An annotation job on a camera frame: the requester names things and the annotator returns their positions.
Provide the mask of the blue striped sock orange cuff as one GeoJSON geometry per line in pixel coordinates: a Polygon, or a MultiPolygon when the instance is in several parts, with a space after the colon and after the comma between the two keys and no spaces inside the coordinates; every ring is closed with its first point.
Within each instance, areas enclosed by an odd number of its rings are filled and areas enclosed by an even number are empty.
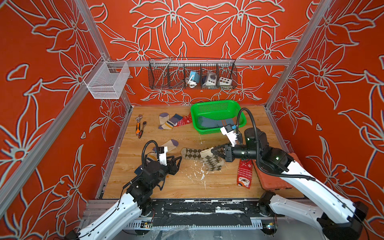
{"type": "Polygon", "coordinates": [[[225,127],[226,125],[234,125],[235,122],[233,119],[213,120],[206,117],[199,117],[198,124],[203,128],[213,129],[213,128],[222,128],[222,127],[225,127]]]}

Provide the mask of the cream striped sock purple toe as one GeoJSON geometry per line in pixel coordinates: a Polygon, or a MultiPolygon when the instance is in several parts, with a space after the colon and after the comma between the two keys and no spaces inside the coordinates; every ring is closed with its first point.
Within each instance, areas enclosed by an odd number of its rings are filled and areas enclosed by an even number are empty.
{"type": "MultiPolygon", "coordinates": [[[[174,139],[171,139],[169,141],[167,141],[166,143],[164,143],[163,145],[160,145],[160,147],[167,147],[168,149],[168,152],[174,150],[177,148],[177,146],[179,145],[179,142],[174,140],[174,139]]],[[[153,151],[148,153],[147,155],[147,163],[151,162],[151,161],[156,161],[156,153],[155,153],[156,149],[153,148],[153,151]]],[[[140,165],[136,170],[135,170],[135,174],[136,175],[139,175],[141,172],[143,171],[143,168],[142,168],[142,165],[140,165]]]]}

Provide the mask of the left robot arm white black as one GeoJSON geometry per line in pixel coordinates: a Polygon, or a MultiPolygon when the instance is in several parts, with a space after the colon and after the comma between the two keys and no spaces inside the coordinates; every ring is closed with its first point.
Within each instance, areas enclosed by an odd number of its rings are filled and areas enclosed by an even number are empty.
{"type": "Polygon", "coordinates": [[[175,175],[182,162],[182,157],[170,156],[166,164],[152,161],[142,167],[142,172],[123,187],[119,200],[99,218],[77,233],[70,232],[65,240],[111,240],[129,223],[152,211],[151,195],[158,187],[162,189],[166,177],[175,175]]]}

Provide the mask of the brown argyle sock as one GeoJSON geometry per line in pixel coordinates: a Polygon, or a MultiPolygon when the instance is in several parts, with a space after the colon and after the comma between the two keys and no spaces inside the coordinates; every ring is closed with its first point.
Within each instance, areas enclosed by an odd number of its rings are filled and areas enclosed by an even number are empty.
{"type": "Polygon", "coordinates": [[[207,167],[208,171],[220,171],[222,167],[225,165],[225,161],[221,159],[217,159],[211,153],[213,147],[204,150],[207,156],[202,159],[203,163],[207,167]]]}
{"type": "Polygon", "coordinates": [[[207,156],[204,150],[190,149],[190,148],[183,148],[181,150],[181,155],[185,160],[194,160],[194,161],[197,161],[197,160],[201,161],[207,156]]]}

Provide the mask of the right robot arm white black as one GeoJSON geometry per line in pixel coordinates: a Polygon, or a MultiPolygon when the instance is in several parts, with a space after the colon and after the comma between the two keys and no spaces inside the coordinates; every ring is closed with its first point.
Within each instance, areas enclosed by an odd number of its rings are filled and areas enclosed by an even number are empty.
{"type": "Polygon", "coordinates": [[[328,240],[358,240],[364,229],[368,207],[362,202],[352,202],[337,194],[308,173],[291,155],[270,147],[267,136],[258,128],[245,131],[245,144],[237,144],[242,136],[235,126],[220,129],[229,143],[212,149],[212,153],[232,162],[234,159],[256,161],[264,174],[289,183],[314,205],[306,205],[283,198],[271,191],[259,199],[258,208],[263,216],[284,215],[319,230],[328,240]]]}

